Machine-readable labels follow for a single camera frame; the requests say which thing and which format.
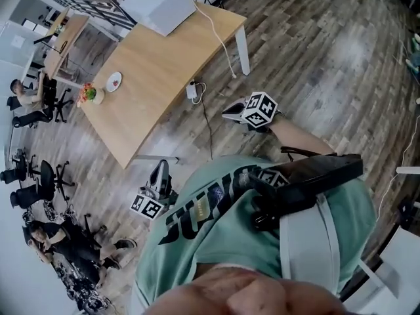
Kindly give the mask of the pile of floor equipment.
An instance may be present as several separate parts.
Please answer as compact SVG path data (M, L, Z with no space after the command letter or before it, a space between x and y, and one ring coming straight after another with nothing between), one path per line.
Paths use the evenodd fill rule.
M88 218L91 217L90 213L84 214L84 223L80 224L76 218L74 206L68 203L66 210L63 213L55 214L54 217L55 222L63 221L75 227L93 249L100 248L100 244L95 240L95 235L107 228L102 225L98 230L92 232L88 223ZM105 315L112 302L98 292L95 284L91 283L74 263L58 254L52 259L51 266L64 284L69 299L76 302L78 315Z

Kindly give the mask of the white table leg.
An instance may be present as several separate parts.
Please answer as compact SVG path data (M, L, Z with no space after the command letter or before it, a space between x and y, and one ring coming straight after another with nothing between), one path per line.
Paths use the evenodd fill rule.
M243 75L249 75L250 65L249 65L249 55L247 48L247 39L245 35L245 28L242 25L235 34L236 45L238 48L238 55L241 64L241 70Z

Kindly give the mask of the white microwave oven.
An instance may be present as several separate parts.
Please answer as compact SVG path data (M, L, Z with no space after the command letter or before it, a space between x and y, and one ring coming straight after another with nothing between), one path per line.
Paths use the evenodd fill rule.
M165 37L196 11L193 0L123 0L120 6L135 22Z

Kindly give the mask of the white power strip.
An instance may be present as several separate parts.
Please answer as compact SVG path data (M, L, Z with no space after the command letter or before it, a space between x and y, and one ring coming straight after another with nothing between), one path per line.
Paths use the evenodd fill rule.
M186 96L189 100L191 100L192 104L197 105L202 102L206 90L206 83L192 80L186 86Z

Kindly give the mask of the white round plate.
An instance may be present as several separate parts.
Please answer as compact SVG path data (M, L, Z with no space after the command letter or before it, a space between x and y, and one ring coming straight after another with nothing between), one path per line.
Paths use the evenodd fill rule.
M117 85L116 86L113 85L113 82L114 81L117 81ZM109 93L112 93L112 92L116 91L119 88L119 86L121 85L121 82L122 82L122 74L120 72L114 72L108 78L108 80L106 82L106 90Z

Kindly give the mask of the black chest-mounted device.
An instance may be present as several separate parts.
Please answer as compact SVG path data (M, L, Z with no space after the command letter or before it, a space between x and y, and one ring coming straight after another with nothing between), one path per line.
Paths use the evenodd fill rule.
M290 160L285 169L277 165L248 174L247 185L261 195L251 219L259 231L278 229L282 217L314 207L317 196L363 174L359 154L323 155L288 146L281 152Z

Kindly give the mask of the flowers in white pot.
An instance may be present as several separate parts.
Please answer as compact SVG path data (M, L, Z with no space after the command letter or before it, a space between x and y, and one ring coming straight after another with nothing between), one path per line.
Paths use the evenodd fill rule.
M101 104L104 100L105 93L102 89L96 89L92 83L85 83L79 90L77 106L81 107L85 102Z

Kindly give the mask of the black office chair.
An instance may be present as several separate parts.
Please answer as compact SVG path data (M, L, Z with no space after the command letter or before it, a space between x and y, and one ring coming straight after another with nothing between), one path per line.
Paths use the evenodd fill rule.
M21 155L18 159L12 159L14 169L7 169L0 172L0 181L5 184L10 184L16 180L25 181L27 177L35 179L38 172L35 170L37 167L33 164L33 156L27 160L25 156Z
M64 192L63 186L73 187L74 182L66 182L63 179L64 171L70 162L58 164L54 171L52 166L45 160L41 162L40 176L35 180L35 184L29 187L18 189L10 194L10 203L12 207L27 209L38 201L52 201L56 190L59 190L68 203L70 197Z
M71 92L70 88L63 91L60 98L57 98L57 80L49 79L44 77L43 79L43 103L45 108L42 112L47 116L47 119L51 121L53 118L56 122L66 123L64 119L63 109L69 104L73 104L72 98L66 100L66 96Z
M22 105L19 103L16 96L10 96L7 99L7 106L9 107L9 110L12 111L20 108ZM53 114L54 105L48 106L43 110L36 110L22 116L14 116L12 119L12 126L14 128L21 128L25 126L32 126L37 122L48 123L53 119Z

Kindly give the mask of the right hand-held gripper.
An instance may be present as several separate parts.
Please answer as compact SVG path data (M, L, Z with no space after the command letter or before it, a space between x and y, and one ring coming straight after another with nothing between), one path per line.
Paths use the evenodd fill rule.
M253 92L250 96L240 98L222 111L222 117L250 131L268 133L268 126L275 116L282 114L278 103L266 92Z

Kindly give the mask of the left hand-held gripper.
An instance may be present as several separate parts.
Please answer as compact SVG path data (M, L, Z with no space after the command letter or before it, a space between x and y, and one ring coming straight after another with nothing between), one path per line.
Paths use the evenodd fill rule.
M130 210L150 221L170 210L178 198L171 181L169 164L162 159L152 171L146 184L139 188Z

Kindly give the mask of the person's right forearm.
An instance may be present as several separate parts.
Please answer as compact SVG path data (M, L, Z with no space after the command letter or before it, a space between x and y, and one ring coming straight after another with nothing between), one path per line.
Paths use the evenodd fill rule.
M334 154L335 151L322 139L300 128L283 115L276 115L268 128L282 146L315 152L317 154Z

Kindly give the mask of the person's green t-shirt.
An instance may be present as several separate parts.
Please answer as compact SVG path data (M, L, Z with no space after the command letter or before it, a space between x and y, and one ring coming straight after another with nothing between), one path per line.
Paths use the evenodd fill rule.
M341 292L375 226L368 189L353 179L318 196L313 208L283 217L278 229L259 231L251 221L259 193L242 179L273 166L256 157L223 156L187 180L174 206L153 223L127 315L143 315L159 296L190 283L200 264L247 268Z

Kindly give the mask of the black metal railing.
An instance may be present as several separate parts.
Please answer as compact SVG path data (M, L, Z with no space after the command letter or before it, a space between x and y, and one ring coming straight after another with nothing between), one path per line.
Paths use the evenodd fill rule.
M107 21L112 26L132 30L137 22L112 0L55 0L63 7Z

